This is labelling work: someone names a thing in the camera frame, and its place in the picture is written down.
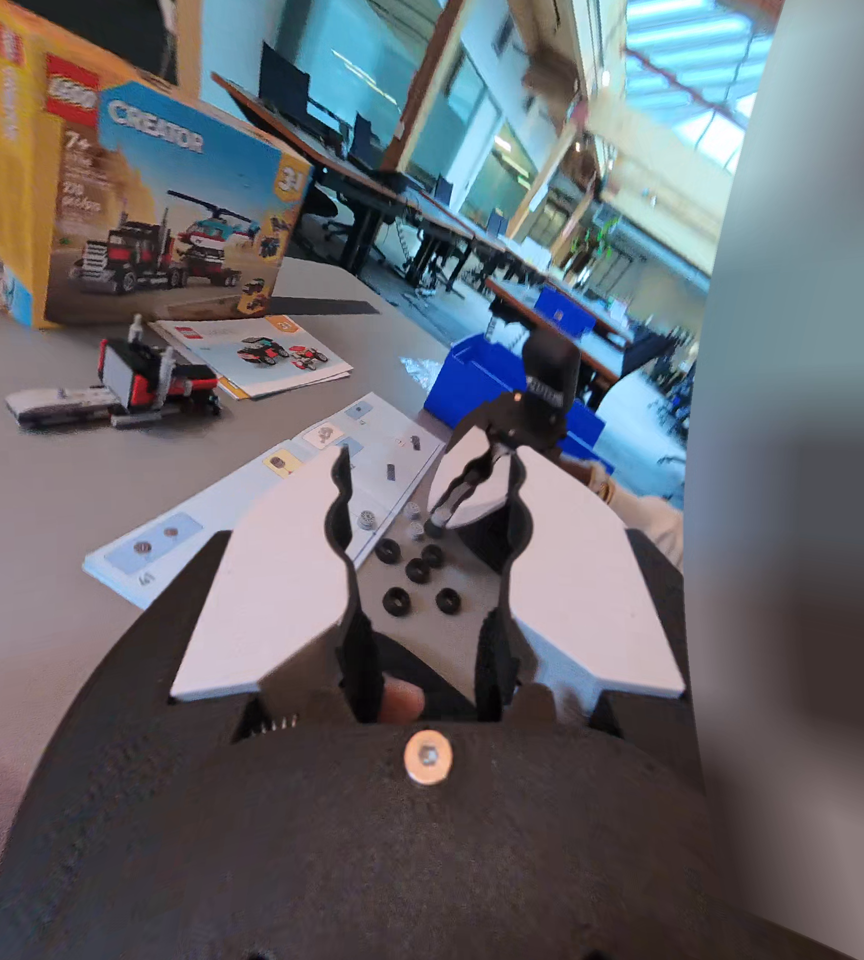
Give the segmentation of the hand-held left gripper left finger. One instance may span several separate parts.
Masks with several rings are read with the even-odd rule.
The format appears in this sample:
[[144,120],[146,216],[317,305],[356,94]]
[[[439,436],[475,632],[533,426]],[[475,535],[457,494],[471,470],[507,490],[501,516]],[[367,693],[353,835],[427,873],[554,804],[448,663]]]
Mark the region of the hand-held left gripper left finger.
[[175,702],[255,694],[284,719],[327,689],[358,721],[378,719],[378,644],[347,554],[352,492],[350,454],[331,446],[238,520],[174,676]]

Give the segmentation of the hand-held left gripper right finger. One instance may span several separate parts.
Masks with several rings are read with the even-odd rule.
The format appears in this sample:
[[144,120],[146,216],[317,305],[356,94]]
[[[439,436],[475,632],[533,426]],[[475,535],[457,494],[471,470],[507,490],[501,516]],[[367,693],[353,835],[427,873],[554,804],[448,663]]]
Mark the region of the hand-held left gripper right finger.
[[508,462],[510,555],[479,634],[479,718],[534,687],[564,724],[588,723],[606,693],[682,700],[686,670],[622,521],[542,454]]

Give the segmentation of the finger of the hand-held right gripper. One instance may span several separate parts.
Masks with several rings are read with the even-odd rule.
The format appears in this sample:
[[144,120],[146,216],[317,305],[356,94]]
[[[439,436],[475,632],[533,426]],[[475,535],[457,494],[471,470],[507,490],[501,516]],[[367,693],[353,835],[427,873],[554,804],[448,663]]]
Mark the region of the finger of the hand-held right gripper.
[[442,527],[470,526],[505,506],[511,465],[510,453],[486,453],[466,464],[442,494]]
[[485,431],[467,431],[438,461],[429,486],[429,521],[449,523],[492,472],[493,444]]

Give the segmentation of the blue plastic object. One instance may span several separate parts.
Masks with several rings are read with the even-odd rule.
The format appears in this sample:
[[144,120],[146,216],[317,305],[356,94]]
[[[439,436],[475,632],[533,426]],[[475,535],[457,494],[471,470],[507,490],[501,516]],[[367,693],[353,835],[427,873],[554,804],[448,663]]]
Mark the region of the blue plastic object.
[[[506,346],[474,334],[457,342],[449,351],[424,403],[435,419],[456,429],[462,419],[483,403],[504,392],[523,391],[526,374],[522,357]],[[563,452],[582,461],[600,461],[608,474],[615,468],[603,460],[595,447],[605,428],[604,421],[576,398],[567,414],[567,437]]]

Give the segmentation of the black red lego truck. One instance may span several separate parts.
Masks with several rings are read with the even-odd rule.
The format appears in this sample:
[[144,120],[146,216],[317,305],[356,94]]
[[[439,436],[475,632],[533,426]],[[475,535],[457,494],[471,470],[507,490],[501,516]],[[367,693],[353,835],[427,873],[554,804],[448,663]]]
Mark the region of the black red lego truck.
[[6,397],[6,409],[24,429],[96,422],[130,428],[177,414],[223,412],[211,367],[182,362],[172,346],[150,345],[140,314],[133,315],[125,337],[102,340],[97,378],[83,389],[18,390]]

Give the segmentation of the person's right forearm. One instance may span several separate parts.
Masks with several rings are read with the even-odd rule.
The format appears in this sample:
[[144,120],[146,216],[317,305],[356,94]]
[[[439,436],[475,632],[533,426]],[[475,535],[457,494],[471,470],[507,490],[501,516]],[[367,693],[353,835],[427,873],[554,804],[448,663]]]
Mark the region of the person's right forearm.
[[663,498],[639,496],[620,486],[599,462],[589,464],[586,486],[625,526],[641,532],[678,572],[684,571],[683,512]]

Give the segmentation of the large lego set box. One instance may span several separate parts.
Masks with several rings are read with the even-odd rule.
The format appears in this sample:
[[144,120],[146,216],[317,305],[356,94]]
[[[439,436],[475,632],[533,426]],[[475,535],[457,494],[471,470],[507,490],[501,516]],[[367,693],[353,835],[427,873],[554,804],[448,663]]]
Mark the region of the large lego set box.
[[282,140],[0,2],[0,313],[19,325],[270,315],[310,180]]

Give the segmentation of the person's left hand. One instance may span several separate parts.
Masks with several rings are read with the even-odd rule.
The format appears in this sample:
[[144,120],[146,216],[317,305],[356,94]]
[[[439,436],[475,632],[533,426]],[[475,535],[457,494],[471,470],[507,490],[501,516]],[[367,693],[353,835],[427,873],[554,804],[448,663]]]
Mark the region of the person's left hand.
[[378,722],[410,725],[420,721],[426,709],[426,692],[409,681],[389,675],[383,677]]

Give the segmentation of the flat clear plastic bag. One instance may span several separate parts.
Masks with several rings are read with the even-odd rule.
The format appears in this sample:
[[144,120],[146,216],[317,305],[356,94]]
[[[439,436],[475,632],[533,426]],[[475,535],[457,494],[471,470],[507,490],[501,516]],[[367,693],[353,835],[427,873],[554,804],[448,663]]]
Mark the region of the flat clear plastic bag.
[[400,356],[399,362],[407,375],[428,395],[445,366],[434,359]]

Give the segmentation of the open instruction booklet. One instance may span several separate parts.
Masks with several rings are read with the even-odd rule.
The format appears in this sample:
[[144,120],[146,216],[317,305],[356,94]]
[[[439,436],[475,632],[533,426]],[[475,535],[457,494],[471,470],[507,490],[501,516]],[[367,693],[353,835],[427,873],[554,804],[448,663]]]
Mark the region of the open instruction booklet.
[[[352,537],[346,554],[360,569],[445,447],[430,426],[429,417],[411,419],[370,392],[87,554],[82,570],[145,610],[213,535],[232,530],[258,498],[277,495],[307,462],[332,447],[349,454]],[[376,515],[372,532],[356,525],[363,510]]]

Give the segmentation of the blue plastic bin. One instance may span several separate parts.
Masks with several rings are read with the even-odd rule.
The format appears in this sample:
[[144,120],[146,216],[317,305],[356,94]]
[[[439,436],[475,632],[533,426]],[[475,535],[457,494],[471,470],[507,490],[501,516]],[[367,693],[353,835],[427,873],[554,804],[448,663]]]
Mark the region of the blue plastic bin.
[[563,335],[575,341],[594,332],[596,327],[594,315],[575,298],[554,285],[545,284],[541,287],[533,309]]

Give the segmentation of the green potted plant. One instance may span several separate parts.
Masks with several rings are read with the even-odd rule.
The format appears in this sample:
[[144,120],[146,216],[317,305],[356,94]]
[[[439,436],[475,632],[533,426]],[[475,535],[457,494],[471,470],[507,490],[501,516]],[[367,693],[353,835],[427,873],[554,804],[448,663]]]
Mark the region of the green potted plant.
[[594,223],[583,237],[583,252],[589,261],[608,260],[614,253],[613,234],[622,223],[622,216],[608,217],[602,223]]

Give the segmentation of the closed instruction booklets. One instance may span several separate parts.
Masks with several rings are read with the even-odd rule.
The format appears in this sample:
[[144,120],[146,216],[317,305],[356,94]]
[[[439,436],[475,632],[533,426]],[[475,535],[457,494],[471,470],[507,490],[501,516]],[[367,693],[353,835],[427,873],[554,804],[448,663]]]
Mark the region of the closed instruction booklets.
[[235,397],[263,399],[346,378],[353,366],[287,316],[160,320],[159,334],[201,361]]

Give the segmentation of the long office desk row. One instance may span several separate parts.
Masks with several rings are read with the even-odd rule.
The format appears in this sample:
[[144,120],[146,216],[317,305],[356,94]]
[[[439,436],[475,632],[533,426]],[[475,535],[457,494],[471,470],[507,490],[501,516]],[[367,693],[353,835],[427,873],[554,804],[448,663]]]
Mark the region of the long office desk row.
[[[359,274],[379,227],[385,222],[398,220],[414,223],[424,237],[405,274],[405,282],[414,287],[419,286],[435,251],[443,243],[449,246],[464,245],[457,264],[457,277],[472,255],[491,251],[498,255],[499,260],[513,257],[498,238],[482,232],[475,225],[468,228],[459,217],[425,191],[411,185],[406,185],[402,193],[395,191],[385,181],[363,172],[311,134],[270,110],[237,83],[215,72],[211,72],[210,80],[231,97],[247,121],[264,133],[284,141],[310,162],[318,184],[365,209],[365,212],[356,215],[346,237],[340,259],[343,270]],[[628,339],[614,330],[609,321],[600,318],[583,304],[576,307],[576,316],[583,319],[587,327],[572,333],[555,318],[548,318],[536,311],[538,294],[527,284],[487,279],[486,291],[492,294],[488,331],[493,331],[497,321],[513,322],[525,330],[550,330],[558,337],[573,342],[580,352],[581,378],[591,383],[596,394],[605,394],[620,379],[629,377],[648,363],[661,357],[672,357],[678,346],[675,338],[656,332],[638,340]]]

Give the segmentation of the black board panel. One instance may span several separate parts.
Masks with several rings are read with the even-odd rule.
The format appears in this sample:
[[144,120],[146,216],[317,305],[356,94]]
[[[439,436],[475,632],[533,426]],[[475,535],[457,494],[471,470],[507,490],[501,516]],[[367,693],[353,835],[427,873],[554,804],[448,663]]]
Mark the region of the black board panel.
[[177,42],[158,1],[86,1],[88,38],[132,66],[168,83],[177,80]]

